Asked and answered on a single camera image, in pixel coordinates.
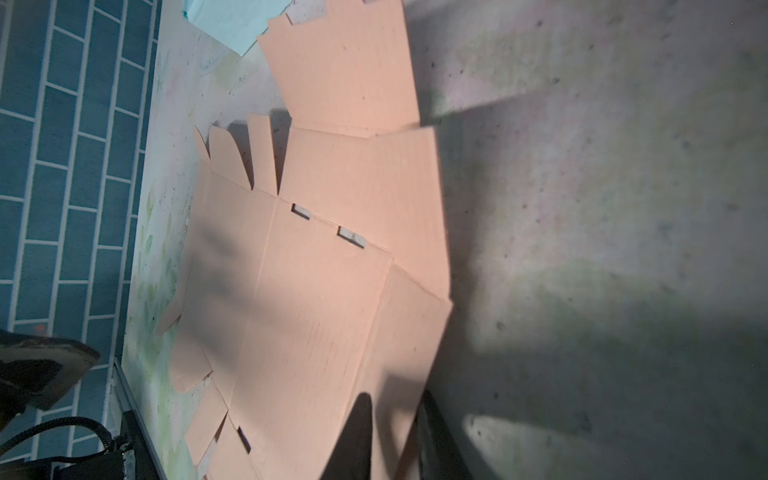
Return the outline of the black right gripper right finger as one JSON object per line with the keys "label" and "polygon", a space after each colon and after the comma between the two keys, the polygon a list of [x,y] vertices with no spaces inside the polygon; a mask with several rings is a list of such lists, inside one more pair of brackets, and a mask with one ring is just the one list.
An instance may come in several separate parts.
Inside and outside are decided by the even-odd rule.
{"label": "black right gripper right finger", "polygon": [[429,391],[417,411],[419,476],[423,480],[469,480],[472,475]]}

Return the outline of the light blue paper box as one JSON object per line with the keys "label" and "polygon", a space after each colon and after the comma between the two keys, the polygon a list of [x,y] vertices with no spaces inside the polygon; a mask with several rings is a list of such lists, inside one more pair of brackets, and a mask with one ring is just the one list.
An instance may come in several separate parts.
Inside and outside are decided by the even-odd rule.
{"label": "light blue paper box", "polygon": [[244,56],[291,0],[189,0],[184,17],[239,56]]}

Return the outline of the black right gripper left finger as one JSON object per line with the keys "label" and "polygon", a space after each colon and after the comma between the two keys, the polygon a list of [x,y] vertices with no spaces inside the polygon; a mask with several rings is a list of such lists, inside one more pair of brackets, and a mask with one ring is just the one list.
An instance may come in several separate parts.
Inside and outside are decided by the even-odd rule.
{"label": "black right gripper left finger", "polygon": [[370,480],[372,440],[372,398],[362,392],[350,410],[320,479]]}

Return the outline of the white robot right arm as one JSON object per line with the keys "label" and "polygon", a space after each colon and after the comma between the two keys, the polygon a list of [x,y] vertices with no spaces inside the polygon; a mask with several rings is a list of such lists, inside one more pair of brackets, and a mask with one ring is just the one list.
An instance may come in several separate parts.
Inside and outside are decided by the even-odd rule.
{"label": "white robot right arm", "polygon": [[[100,355],[71,339],[4,331],[1,334],[1,425],[8,426],[28,408],[48,410],[84,378]],[[7,454],[44,432],[81,427],[100,441],[99,450],[80,455],[49,455],[40,460],[12,460],[1,466],[4,479],[161,479],[164,474],[132,411],[121,415],[121,430],[83,416],[59,417],[31,426],[4,440]],[[373,403],[358,395],[321,474],[324,479],[370,479],[373,476]],[[422,479],[468,479],[471,476],[458,446],[430,392],[425,392],[414,422],[414,447]]]}

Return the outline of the pink paper box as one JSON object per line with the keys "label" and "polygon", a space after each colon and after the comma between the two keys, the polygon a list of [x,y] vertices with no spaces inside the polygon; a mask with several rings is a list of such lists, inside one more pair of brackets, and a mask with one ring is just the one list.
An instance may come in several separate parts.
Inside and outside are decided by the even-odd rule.
{"label": "pink paper box", "polygon": [[174,297],[173,387],[208,382],[185,439],[210,479],[318,479],[355,404],[365,472],[392,479],[452,309],[436,133],[421,124],[404,6],[330,1],[258,40],[291,118],[195,133]]}

